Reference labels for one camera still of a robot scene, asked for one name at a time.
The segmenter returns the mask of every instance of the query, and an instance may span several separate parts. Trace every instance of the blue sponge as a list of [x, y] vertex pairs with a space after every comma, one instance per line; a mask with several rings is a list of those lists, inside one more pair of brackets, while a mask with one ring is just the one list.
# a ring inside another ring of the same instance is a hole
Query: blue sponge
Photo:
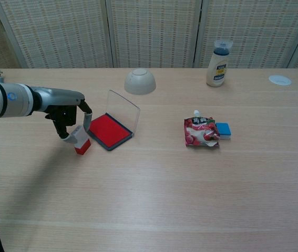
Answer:
[[231, 139], [231, 130], [229, 129], [228, 123], [225, 122], [217, 122], [215, 124], [217, 126], [219, 133], [220, 133], [220, 139], [222, 140], [229, 140]]

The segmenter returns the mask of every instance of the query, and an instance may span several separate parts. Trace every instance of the table surface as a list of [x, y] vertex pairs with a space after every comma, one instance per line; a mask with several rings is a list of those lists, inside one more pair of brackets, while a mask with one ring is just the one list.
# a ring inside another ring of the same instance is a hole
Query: table surface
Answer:
[[[6, 251], [298, 251], [298, 69], [4, 69], [6, 82], [82, 92], [103, 114], [112, 89], [141, 109], [133, 139], [84, 156], [44, 113], [0, 119], [0, 234]], [[269, 75], [285, 75], [277, 86]], [[183, 118], [229, 122], [220, 148], [187, 148]], [[78, 113], [77, 122], [83, 114]]]

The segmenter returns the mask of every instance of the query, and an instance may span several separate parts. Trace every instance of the white bowl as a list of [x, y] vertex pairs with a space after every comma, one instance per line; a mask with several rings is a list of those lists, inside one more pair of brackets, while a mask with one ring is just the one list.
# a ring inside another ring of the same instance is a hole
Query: white bowl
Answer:
[[133, 95], [146, 95], [156, 89], [156, 81], [147, 69], [136, 68], [127, 75], [124, 89]]

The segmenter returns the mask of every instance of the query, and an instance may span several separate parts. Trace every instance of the bottle label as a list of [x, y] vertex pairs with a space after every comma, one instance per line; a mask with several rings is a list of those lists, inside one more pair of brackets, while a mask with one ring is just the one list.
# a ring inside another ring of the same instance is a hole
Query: bottle label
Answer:
[[224, 77], [224, 74], [226, 72], [226, 65], [227, 64], [217, 66], [217, 71], [213, 80], [221, 80]]

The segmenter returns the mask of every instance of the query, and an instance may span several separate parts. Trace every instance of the mayonnaise bottle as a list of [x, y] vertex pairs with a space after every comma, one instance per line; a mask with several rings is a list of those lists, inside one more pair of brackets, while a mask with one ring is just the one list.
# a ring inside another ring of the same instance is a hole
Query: mayonnaise bottle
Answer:
[[208, 85], [212, 87], [222, 85], [228, 66], [228, 55], [232, 45], [233, 42], [228, 40], [216, 40], [214, 42], [215, 49], [207, 69], [206, 82]]

